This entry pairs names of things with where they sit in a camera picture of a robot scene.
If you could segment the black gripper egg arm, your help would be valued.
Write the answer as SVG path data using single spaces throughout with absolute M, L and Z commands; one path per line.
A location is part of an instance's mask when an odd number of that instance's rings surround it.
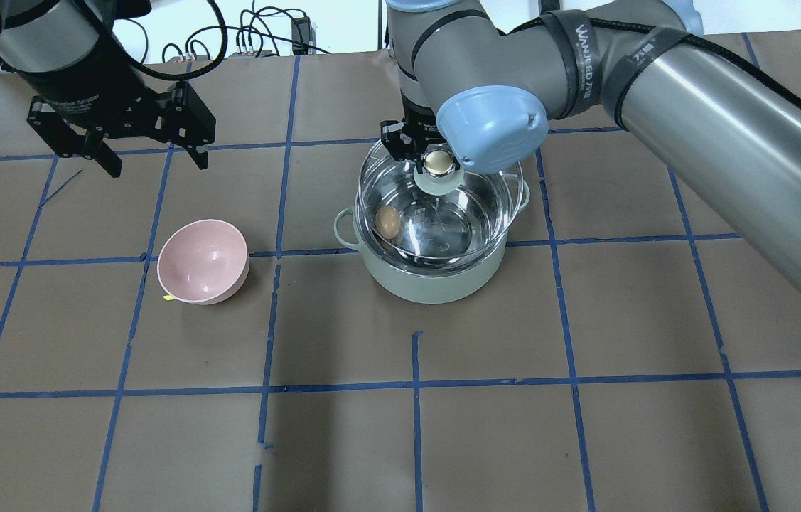
M 106 141 L 127 137 L 179 146 L 199 169 L 208 169 L 216 118 L 198 91 L 183 79 L 165 92 L 152 90 L 120 50 L 99 36 L 68 65 L 28 71 L 26 81 L 37 95 L 27 123 L 50 149 L 75 150 L 112 178 L 121 177 L 123 164 Z

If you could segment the black gripper on pot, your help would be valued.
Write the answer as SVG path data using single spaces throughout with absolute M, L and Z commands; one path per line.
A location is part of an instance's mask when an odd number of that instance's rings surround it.
M 385 120 L 380 123 L 380 142 L 399 165 L 423 158 L 430 146 L 443 144 L 436 127 L 406 120 Z

